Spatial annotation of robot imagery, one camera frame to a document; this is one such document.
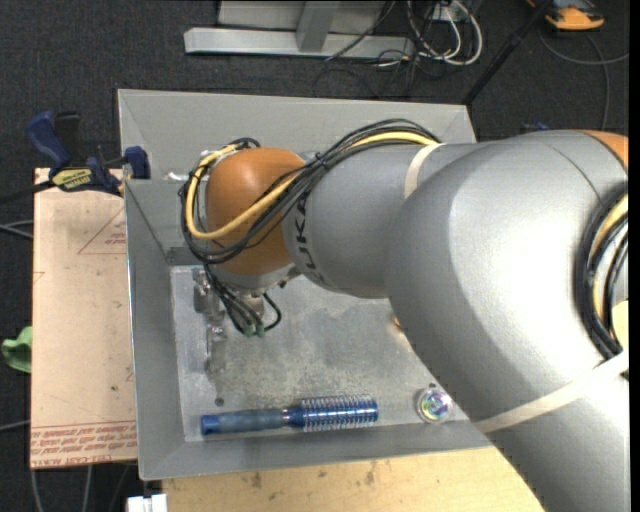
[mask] cardboard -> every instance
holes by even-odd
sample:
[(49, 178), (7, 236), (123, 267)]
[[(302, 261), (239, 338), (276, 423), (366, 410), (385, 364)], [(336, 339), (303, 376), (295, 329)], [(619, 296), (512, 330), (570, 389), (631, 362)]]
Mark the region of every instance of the cardboard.
[(115, 196), (35, 196), (32, 469), (137, 457), (124, 221)]

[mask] green cloth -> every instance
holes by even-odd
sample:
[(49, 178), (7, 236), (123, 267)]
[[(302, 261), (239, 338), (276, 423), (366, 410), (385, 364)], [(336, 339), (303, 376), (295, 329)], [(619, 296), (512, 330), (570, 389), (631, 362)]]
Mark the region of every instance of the green cloth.
[(2, 342), (2, 355), (5, 361), (14, 370), (31, 373), (31, 326), (22, 329), (22, 332), (15, 340), (4, 340)]

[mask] blue brush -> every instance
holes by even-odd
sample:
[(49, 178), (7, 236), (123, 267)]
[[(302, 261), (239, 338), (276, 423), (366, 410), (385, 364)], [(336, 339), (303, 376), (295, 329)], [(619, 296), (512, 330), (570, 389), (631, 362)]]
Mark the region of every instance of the blue brush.
[(378, 419), (378, 404), (368, 395), (305, 398), (292, 409), (260, 409), (205, 414), (202, 435), (276, 429), (284, 426), (305, 432), (370, 427)]

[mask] clamp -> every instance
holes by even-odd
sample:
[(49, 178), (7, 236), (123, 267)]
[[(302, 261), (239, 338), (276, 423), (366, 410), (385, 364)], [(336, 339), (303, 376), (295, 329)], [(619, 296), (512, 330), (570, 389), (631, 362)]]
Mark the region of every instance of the clamp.
[(82, 167), (70, 166), (71, 153), (56, 133), (54, 116), (50, 111), (42, 112), (31, 119), (27, 126), (27, 136), (40, 153), (53, 160), (49, 182), (65, 192), (95, 190), (121, 196), (125, 179), (151, 177), (149, 159), (140, 146), (127, 148), (121, 158), (111, 162), (128, 166), (128, 172), (125, 172), (123, 179), (111, 174), (101, 158), (89, 157)]

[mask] wooden board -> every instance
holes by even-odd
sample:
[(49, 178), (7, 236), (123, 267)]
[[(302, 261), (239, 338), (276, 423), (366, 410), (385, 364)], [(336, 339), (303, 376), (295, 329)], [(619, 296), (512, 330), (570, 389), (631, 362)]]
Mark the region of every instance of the wooden board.
[(163, 482), (171, 512), (541, 512), (495, 448)]

